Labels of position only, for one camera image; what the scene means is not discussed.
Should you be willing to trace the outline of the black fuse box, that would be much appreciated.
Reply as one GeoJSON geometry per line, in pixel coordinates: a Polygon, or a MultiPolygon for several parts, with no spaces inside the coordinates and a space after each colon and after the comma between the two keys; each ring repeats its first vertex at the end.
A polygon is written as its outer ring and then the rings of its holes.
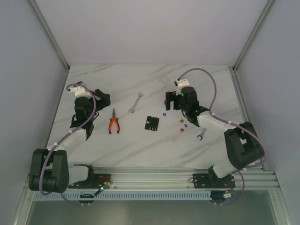
{"type": "Polygon", "coordinates": [[[145,123],[145,129],[150,131],[157,131],[159,124],[158,117],[148,116],[145,123]]]}

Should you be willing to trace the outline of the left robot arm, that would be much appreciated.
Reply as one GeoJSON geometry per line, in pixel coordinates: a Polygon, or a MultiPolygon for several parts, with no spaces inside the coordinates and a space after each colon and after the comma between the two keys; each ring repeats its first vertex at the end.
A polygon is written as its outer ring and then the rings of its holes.
{"type": "Polygon", "coordinates": [[[98,112],[111,104],[110,95],[101,90],[85,90],[82,86],[70,87],[75,93],[75,114],[70,130],[58,142],[33,152],[29,188],[41,194],[63,193],[67,188],[92,188],[96,175],[91,165],[71,164],[68,157],[87,141],[94,130],[98,112]]]}

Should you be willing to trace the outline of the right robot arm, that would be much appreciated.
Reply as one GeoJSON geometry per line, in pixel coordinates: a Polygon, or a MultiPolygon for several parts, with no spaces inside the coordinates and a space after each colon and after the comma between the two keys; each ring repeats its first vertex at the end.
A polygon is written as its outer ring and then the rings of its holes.
{"type": "Polygon", "coordinates": [[[265,151],[250,122],[235,124],[217,118],[208,108],[199,104],[196,91],[191,86],[182,88],[180,93],[166,92],[165,107],[166,110],[173,108],[182,111],[191,124],[208,129],[225,140],[225,159],[211,166],[207,173],[198,175],[194,182],[196,188],[201,187],[200,181],[211,188],[225,188],[234,172],[265,156],[265,151]]]}

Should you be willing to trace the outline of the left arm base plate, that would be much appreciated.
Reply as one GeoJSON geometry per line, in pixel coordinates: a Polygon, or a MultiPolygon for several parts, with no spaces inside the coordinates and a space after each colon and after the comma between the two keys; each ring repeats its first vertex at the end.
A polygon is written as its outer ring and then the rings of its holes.
{"type": "Polygon", "coordinates": [[[69,189],[99,189],[111,181],[111,174],[96,173],[89,175],[85,181],[79,181],[68,186],[69,189]]]}

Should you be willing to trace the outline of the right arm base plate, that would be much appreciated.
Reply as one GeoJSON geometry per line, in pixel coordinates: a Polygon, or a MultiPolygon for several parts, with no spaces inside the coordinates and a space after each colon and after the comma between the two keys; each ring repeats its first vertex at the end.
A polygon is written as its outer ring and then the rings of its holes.
{"type": "Polygon", "coordinates": [[[234,177],[229,174],[223,178],[218,178],[216,175],[209,173],[194,173],[192,175],[194,188],[197,189],[216,189],[216,188],[235,188],[234,177]]]}

